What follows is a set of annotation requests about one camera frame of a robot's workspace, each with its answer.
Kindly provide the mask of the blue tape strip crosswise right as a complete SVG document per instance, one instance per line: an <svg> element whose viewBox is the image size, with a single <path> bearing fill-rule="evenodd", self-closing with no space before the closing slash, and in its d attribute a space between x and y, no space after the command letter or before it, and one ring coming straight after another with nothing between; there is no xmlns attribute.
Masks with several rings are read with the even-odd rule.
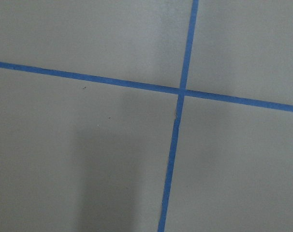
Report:
<svg viewBox="0 0 293 232"><path fill-rule="evenodd" d="M141 83L141 82L126 81L126 80L120 80L115 78L101 77L101 76L81 74L81 73L75 73L75 72L50 70L50 69L44 69L39 67L27 66L27 65L6 63L1 61L0 61L0 68L28 72L28 73L58 76L58 77L64 77L69 79L75 79L75 80L96 82L96 83L102 83L102 84L108 84L108 85L114 85L114 86L130 87L130 88L143 89L143 90L149 90L149 91L155 91L155 92L163 92L163 93L169 93L169 94L175 94L175 95L181 94L187 97L195 97L195 98L201 98L201 99L208 99L208 100L215 100L215 101L221 101L221 102L229 102L229 103L236 103L236 104L256 106L261 108L293 112L293 105L282 104L277 102L240 98L235 96L201 92L201 91L188 90L188 89L181 90L180 88L176 88L176 87L167 87L167 86L147 84L147 83Z"/></svg>

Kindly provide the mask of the blue tape strip lengthwise right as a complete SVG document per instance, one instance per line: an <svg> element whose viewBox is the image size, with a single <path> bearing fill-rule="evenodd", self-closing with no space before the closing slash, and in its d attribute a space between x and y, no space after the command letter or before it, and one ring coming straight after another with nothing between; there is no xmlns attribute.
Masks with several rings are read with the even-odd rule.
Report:
<svg viewBox="0 0 293 232"><path fill-rule="evenodd" d="M182 64L182 72L181 72L180 83L179 83L179 93L178 93L177 103L176 103L176 114L174 119L169 156L167 160L167 168L166 168L165 182L163 187L163 196L162 196L162 202L161 202L161 214L160 214L158 227L157 227L157 231L159 232L163 232L165 230L165 223L166 223L166 217L168 212L169 198L170 198L171 185L173 180L173 172L174 172L175 159L176 159L179 128L180 128L180 123L182 118L182 111L183 111L185 91L186 91L187 79L188 79L188 73L189 73L189 67L190 67L190 58L191 58L191 51L192 51L192 44L193 44L198 8L199 8L199 1L193 0L192 6L191 6L191 12L190 12L189 26L187 31L187 40L186 40L186 47L185 47L185 53L183 58L183 64Z"/></svg>

